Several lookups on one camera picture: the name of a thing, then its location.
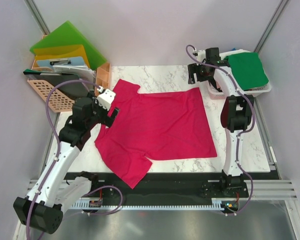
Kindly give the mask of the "pink red t shirt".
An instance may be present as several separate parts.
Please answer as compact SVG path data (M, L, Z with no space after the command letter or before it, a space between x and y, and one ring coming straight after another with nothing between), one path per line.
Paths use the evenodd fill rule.
M139 93L120 79L112 107L119 112L102 126L94 142L105 165L130 188L144 178L153 161L215 158L201 91Z

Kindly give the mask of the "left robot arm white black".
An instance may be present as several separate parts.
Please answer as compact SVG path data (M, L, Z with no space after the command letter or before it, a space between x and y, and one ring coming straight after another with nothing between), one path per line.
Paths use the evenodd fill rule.
M79 156L97 124L111 127L119 112L108 115L116 94L105 89L98 96L89 93L75 100L72 114L57 134L57 149L36 184L25 197L17 197L13 208L21 224L53 234L64 214L81 197L96 196L100 185L93 173L82 171L65 189L60 186L70 166Z

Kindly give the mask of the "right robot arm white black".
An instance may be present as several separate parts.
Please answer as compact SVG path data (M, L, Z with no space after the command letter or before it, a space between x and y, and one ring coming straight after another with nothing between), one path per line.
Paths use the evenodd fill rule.
M244 93L228 61L221 59L217 47L207 49L202 61L196 59L198 51L193 45L188 44L185 51L194 61L187 66L188 84L205 81L218 84L225 96L220 122L226 135L226 154L219 191L223 196L230 197L237 189L245 188L245 171L241 166L242 146L244 134L251 132L256 123L254 97Z

